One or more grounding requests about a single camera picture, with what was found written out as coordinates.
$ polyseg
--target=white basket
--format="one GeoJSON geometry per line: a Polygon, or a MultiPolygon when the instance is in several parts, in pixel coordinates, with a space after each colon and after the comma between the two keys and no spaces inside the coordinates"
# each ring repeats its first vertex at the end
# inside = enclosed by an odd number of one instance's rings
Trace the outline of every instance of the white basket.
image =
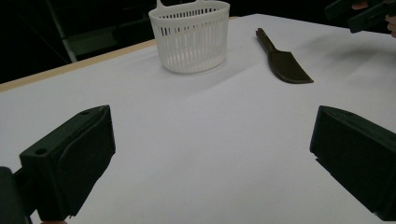
{"type": "Polygon", "coordinates": [[[148,15],[163,66],[177,73],[205,71],[224,61],[230,5],[196,0],[157,7],[148,15]]]}

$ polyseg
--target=wooden table edge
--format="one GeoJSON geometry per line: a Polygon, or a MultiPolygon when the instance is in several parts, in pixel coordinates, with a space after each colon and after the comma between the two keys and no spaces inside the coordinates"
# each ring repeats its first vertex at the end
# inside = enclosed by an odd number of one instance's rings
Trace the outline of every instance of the wooden table edge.
{"type": "Polygon", "coordinates": [[[50,69],[48,71],[44,71],[41,73],[37,73],[37,74],[33,74],[30,75],[28,77],[22,77],[19,79],[15,79],[9,82],[5,82],[5,83],[1,83],[0,84],[0,92],[3,91],[9,91],[24,85],[28,85],[49,77],[55,77],[73,70],[77,70],[79,68],[82,67],[86,67],[95,63],[99,63],[99,62],[103,62],[112,58],[116,58],[119,57],[121,55],[130,53],[130,52],[134,52],[136,50],[140,50],[140,49],[144,49],[150,46],[154,46],[156,45],[156,41],[155,39],[151,39],[149,41],[145,41],[136,45],[132,45],[130,47],[126,47],[123,49],[116,49],[114,51],[108,52],[108,53],[104,53],[101,55],[98,55],[96,57],[92,57],[86,60],[82,60],[82,61],[78,61],[76,63],[70,63],[61,67],[56,67],[53,69],[50,69]]]}

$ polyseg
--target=spatula handle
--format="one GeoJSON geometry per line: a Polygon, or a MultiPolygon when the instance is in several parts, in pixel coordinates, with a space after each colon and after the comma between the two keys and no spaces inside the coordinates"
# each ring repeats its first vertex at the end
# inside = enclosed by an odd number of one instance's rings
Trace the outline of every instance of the spatula handle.
{"type": "Polygon", "coordinates": [[[262,47],[265,48],[267,52],[276,50],[274,44],[262,28],[257,29],[256,36],[259,38],[262,47]]]}

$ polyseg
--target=black spatula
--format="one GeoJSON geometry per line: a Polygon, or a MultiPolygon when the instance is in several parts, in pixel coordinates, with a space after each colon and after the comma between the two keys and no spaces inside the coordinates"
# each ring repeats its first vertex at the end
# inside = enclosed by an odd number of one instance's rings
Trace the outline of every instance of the black spatula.
{"type": "Polygon", "coordinates": [[[291,52],[276,49],[262,28],[257,29],[256,36],[268,55],[268,62],[273,73],[281,80],[292,84],[314,82],[297,63],[291,52]]]}

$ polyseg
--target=table surface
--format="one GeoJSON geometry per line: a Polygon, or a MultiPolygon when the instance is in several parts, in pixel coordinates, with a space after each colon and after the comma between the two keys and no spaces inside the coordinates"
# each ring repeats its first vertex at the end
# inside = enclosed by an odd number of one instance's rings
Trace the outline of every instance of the table surface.
{"type": "MultiPolygon", "coordinates": [[[[165,70],[155,46],[0,86],[0,164],[79,111],[110,105],[117,152],[69,224],[382,223],[310,153],[320,105],[396,131],[390,35],[250,15],[230,21],[226,61],[165,70]],[[280,81],[261,27],[315,82],[280,81]]],[[[39,223],[36,214],[34,223],[39,223]]]]}

